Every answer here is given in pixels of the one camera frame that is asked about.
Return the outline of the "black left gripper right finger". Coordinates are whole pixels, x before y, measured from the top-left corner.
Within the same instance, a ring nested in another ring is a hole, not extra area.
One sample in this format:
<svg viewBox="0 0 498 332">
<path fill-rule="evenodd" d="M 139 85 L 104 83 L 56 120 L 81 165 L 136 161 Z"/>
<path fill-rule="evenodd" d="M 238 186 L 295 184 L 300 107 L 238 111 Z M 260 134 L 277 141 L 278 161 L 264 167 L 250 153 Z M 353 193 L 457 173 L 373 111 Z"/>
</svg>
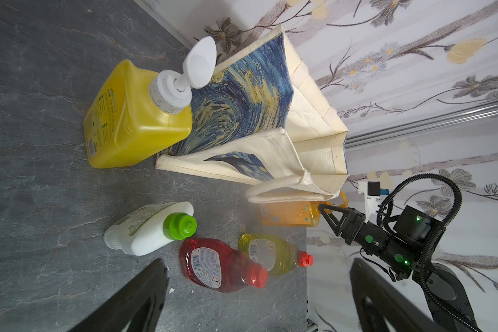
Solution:
<svg viewBox="0 0 498 332">
<path fill-rule="evenodd" d="M 352 294 L 363 331 L 443 331 L 384 280 L 368 263 L 356 258 L 351 266 Z"/>
</svg>

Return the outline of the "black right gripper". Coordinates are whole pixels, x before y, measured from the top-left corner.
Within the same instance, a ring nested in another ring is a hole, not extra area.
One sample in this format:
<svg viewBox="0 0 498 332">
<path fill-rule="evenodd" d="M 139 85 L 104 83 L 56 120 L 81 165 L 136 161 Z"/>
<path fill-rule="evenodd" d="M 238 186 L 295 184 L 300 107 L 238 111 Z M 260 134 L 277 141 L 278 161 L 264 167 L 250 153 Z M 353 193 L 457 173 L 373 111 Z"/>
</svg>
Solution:
<svg viewBox="0 0 498 332">
<path fill-rule="evenodd" d="M 412 262 L 417 258 L 416 250 L 396 235 L 365 221 L 365 215 L 357 209 L 319 204 L 318 210 L 333 233 L 345 243 L 353 242 L 365 249 L 367 254 L 384 261 L 395 274 L 396 280 L 407 279 L 412 274 Z"/>
</svg>

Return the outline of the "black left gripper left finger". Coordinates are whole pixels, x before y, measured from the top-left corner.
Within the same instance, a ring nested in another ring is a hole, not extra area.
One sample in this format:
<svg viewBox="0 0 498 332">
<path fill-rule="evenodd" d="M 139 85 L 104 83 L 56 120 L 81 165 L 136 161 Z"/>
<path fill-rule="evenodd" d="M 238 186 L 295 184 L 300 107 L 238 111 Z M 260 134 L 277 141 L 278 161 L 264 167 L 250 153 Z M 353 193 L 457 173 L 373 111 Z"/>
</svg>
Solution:
<svg viewBox="0 0 498 332">
<path fill-rule="evenodd" d="M 156 259 L 72 331 L 154 331 L 165 305 L 169 278 Z"/>
</svg>

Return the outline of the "orange pump soap bottle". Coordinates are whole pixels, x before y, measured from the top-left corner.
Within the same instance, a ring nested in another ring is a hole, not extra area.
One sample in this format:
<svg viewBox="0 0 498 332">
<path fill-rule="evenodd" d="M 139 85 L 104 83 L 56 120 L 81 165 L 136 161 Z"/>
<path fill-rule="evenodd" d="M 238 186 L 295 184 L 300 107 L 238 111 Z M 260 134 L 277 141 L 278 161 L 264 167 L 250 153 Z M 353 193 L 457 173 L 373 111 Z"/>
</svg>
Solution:
<svg viewBox="0 0 498 332">
<path fill-rule="evenodd" d="M 265 226 L 315 228 L 322 218 L 320 204 L 335 206 L 330 201 L 292 201 L 257 204 L 255 211 Z"/>
</svg>

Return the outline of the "yellow-green dish soap red cap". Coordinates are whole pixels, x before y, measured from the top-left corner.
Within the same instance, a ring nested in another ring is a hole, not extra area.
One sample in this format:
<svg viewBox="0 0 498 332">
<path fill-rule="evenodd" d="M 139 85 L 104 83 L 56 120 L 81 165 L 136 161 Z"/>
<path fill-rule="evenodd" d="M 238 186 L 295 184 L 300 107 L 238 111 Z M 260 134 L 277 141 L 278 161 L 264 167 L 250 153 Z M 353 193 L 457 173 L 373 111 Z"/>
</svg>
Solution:
<svg viewBox="0 0 498 332">
<path fill-rule="evenodd" d="M 247 233 L 240 237 L 238 250 L 262 265 L 269 275 L 285 275 L 314 264 L 314 257 L 275 235 Z"/>
</svg>

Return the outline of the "red dish soap bottle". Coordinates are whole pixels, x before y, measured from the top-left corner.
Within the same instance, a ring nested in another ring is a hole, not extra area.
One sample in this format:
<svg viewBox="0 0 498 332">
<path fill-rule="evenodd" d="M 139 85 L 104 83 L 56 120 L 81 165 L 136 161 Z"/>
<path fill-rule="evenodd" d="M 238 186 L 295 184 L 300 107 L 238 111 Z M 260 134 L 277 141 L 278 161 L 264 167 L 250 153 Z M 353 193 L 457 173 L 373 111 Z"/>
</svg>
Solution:
<svg viewBox="0 0 498 332">
<path fill-rule="evenodd" d="M 234 293 L 247 286 L 261 289 L 268 280 L 268 271 L 261 264 L 218 239 L 186 239 L 179 258 L 187 279 L 220 293 Z"/>
</svg>

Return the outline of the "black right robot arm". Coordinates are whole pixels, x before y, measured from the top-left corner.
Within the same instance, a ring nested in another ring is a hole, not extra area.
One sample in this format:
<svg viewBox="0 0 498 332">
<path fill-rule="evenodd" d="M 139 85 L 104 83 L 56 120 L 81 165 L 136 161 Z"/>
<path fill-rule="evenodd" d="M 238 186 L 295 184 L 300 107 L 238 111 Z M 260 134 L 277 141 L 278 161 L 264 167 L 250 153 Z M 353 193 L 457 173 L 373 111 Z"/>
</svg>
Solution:
<svg viewBox="0 0 498 332">
<path fill-rule="evenodd" d="M 406 206 L 400 215 L 389 218 L 394 223 L 379 226 L 369 222 L 365 214 L 353 208 L 320 204 L 318 210 L 335 235 L 345 243 L 360 245 L 360 255 L 382 260 L 381 267 L 391 281 L 412 278 L 419 283 L 419 257 L 426 249 L 426 240 L 441 224 L 435 218 Z M 443 264 L 426 264 L 423 289 L 433 320 L 448 331 L 478 331 L 468 295 L 459 278 Z"/>
</svg>

